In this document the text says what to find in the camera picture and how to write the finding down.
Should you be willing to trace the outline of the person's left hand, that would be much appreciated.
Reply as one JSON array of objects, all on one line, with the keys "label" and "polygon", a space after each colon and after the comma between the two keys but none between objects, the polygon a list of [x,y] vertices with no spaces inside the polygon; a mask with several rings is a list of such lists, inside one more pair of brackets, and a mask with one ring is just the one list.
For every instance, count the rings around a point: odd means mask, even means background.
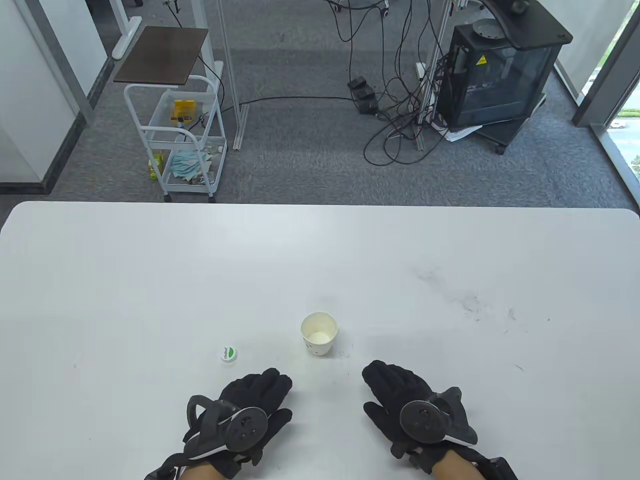
[{"label": "person's left hand", "polygon": [[265,447],[291,422],[292,411],[282,403],[292,386],[288,375],[268,368],[232,381],[217,400],[190,398],[181,478],[231,480],[245,464],[257,466]]}]

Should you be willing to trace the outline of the person's right hand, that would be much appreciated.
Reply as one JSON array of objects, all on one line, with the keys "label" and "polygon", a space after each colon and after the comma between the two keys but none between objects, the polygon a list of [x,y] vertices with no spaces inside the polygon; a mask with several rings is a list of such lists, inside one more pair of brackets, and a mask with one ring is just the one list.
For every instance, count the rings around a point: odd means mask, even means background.
[{"label": "person's right hand", "polygon": [[487,462],[474,448],[478,435],[467,420],[459,387],[438,393],[413,371],[379,359],[362,370],[362,378],[375,396],[363,409],[390,441],[394,458],[408,457],[428,474],[448,453],[473,466]]}]

